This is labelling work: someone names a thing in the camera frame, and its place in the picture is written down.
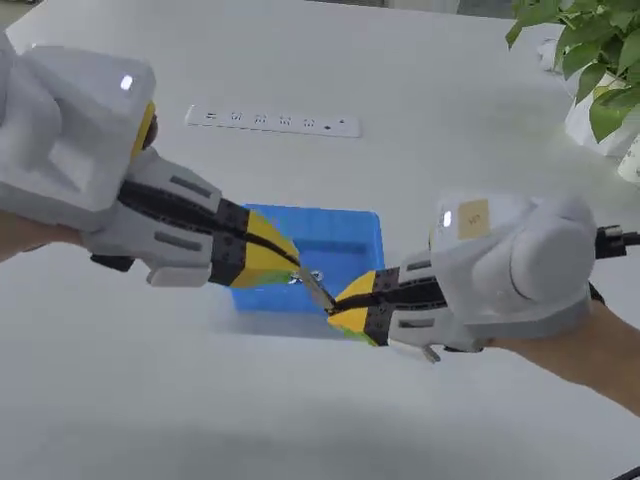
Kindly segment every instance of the blue plastic container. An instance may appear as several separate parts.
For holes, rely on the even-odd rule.
[[[380,220],[373,212],[245,206],[260,212],[293,240],[302,265],[322,272],[322,284],[331,295],[338,295],[369,270],[384,268]],[[238,288],[232,289],[232,295],[239,311],[324,313],[302,284]]]

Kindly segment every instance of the human hand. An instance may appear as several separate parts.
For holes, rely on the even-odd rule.
[[[539,339],[495,339],[560,378],[589,387],[640,416],[640,330],[594,301],[572,331]]]
[[[82,245],[80,234],[71,228],[45,225],[0,211],[0,262],[56,242]]]

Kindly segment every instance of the white tabletop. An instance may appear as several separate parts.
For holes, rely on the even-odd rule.
[[[47,0],[10,36],[148,59],[167,158],[241,203],[374,210],[390,265],[453,187],[581,191],[599,221],[640,227],[637,189],[562,132],[571,100],[535,55],[557,30],[508,52],[508,28],[300,0]],[[354,115],[364,136],[187,128],[192,103]],[[607,480],[638,463],[636,418],[507,353],[432,367],[224,336],[225,290],[154,290],[87,257],[57,246],[0,269],[2,478]],[[594,279],[640,324],[638,263]]]

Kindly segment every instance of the white robotic hand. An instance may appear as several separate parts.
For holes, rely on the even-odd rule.
[[[433,345],[475,352],[495,337],[557,334],[590,310],[597,230],[579,198],[450,197],[430,249],[353,282],[329,323],[431,361]]]
[[[298,252],[256,212],[162,158],[155,77],[137,60],[0,36],[0,209],[78,230],[92,260],[154,286],[289,280]]]

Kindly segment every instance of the electrical outlet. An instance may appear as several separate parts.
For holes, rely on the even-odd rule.
[[[267,132],[301,133],[327,137],[357,138],[360,121],[351,116],[316,117],[289,113],[267,113],[251,109],[219,111],[192,105],[185,119],[190,126],[216,126]]]

